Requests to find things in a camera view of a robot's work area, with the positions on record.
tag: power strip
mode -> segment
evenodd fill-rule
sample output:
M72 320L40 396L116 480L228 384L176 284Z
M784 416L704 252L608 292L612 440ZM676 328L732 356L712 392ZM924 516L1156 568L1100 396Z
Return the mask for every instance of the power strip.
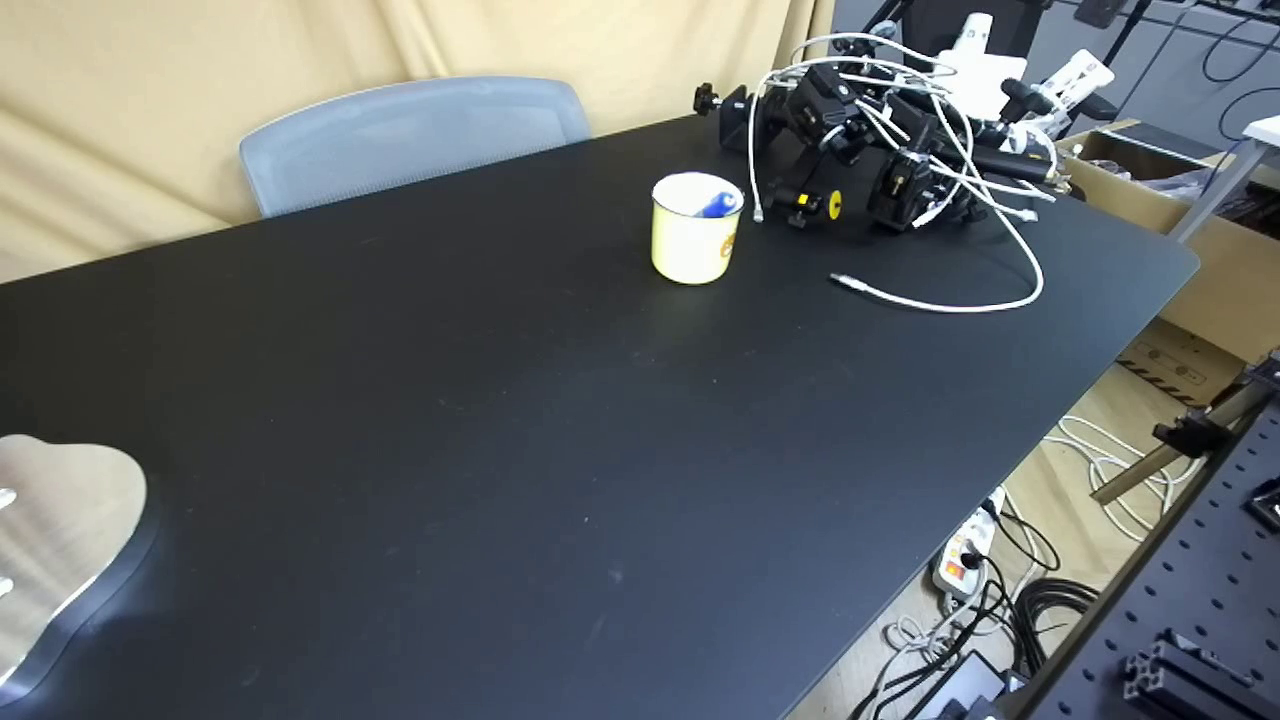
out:
M992 512L1004 508L1004 488L988 496ZM952 540L932 560L932 588L956 600L968 600L988 576L984 556L996 544L996 516L988 508L972 508L972 516L952 532Z

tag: white cup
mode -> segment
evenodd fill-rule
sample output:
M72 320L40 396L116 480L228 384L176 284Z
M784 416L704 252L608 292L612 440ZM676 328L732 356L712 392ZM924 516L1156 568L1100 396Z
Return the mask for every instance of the white cup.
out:
M724 176L676 172L652 184L648 260L676 284L724 276L736 244L744 192Z

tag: blue chair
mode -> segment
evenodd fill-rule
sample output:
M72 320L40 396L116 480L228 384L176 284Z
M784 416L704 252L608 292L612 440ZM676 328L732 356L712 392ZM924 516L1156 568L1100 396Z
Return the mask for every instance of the blue chair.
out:
M264 216L588 140L560 80L460 76L292 112L240 144Z

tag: beige curtain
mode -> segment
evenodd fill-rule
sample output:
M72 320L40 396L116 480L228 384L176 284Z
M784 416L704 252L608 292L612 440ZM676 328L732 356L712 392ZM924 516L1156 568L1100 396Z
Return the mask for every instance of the beige curtain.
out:
M328 96L524 72L620 132L828 24L832 0L0 0L0 280L252 220L240 140Z

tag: table surface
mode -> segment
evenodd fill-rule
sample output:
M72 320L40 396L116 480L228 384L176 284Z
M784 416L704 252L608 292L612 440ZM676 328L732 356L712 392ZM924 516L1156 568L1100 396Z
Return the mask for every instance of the table surface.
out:
M680 120L0 288L0 432L104 440L152 536L20 716L780 716L1192 276L1060 200L748 224L644 272Z

